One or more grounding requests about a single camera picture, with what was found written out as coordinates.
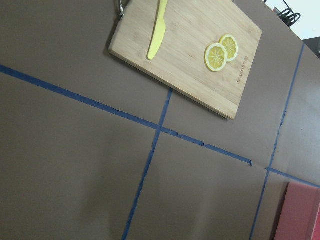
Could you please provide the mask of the lemon slice near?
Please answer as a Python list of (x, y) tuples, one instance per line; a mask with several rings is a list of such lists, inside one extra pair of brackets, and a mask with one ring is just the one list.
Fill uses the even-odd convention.
[(220, 43), (209, 45), (204, 52), (204, 63), (212, 72), (221, 71), (227, 64), (227, 51)]

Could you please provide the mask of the lemon slice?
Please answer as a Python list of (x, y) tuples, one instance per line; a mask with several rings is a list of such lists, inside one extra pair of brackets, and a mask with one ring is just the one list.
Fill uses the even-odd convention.
[(220, 43), (209, 45), (204, 52), (204, 63), (212, 72), (221, 71), (227, 64), (227, 51)]
[(227, 52), (227, 62), (234, 61), (239, 52), (238, 42), (236, 38), (230, 34), (223, 35), (219, 43), (224, 46), (226, 52)]

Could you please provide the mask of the yellow plastic knife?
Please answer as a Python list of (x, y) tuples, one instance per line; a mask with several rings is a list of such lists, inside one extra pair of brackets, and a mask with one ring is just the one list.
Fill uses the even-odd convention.
[(165, 33), (166, 33), (166, 23), (165, 23), (165, 13), (167, 8), (168, 1), (167, 0), (159, 0), (158, 1), (158, 8), (156, 13), (156, 18), (154, 22), (154, 29), (152, 38), (150, 41), (147, 59), (149, 61), (153, 60), (158, 53)]

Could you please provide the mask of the bamboo cutting board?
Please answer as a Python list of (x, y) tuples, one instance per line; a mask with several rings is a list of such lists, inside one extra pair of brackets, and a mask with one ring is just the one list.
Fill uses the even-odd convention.
[[(262, 30), (230, 0), (170, 0), (165, 34), (154, 59), (148, 60), (158, 0), (131, 0), (118, 23), (109, 52), (167, 86), (233, 120), (262, 36)], [(213, 72), (206, 48), (229, 34), (238, 55)]]

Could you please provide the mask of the lemon slice far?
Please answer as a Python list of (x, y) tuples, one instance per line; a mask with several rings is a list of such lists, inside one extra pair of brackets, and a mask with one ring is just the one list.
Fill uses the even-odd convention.
[(236, 38), (230, 34), (223, 35), (219, 43), (224, 46), (226, 52), (227, 52), (227, 62), (234, 61), (239, 52), (238, 42)]

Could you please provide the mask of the pink plastic bin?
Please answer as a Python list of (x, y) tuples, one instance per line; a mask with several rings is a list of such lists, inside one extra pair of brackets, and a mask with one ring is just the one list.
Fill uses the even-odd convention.
[(287, 186), (275, 240), (320, 238), (320, 189), (298, 182)]

